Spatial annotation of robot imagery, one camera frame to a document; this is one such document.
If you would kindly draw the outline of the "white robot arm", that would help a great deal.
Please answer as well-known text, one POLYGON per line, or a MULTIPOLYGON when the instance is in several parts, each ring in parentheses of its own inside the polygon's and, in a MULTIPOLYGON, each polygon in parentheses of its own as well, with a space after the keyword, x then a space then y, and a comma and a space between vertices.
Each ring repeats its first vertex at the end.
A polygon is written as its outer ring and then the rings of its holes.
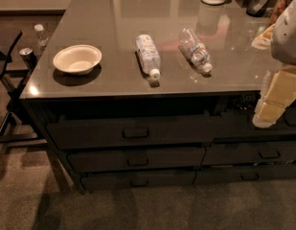
POLYGON ((276 72, 267 71, 261 97, 255 107, 252 123, 269 128, 276 124, 285 110, 296 100, 296 0, 293 0, 273 26, 271 56, 283 66, 276 72))

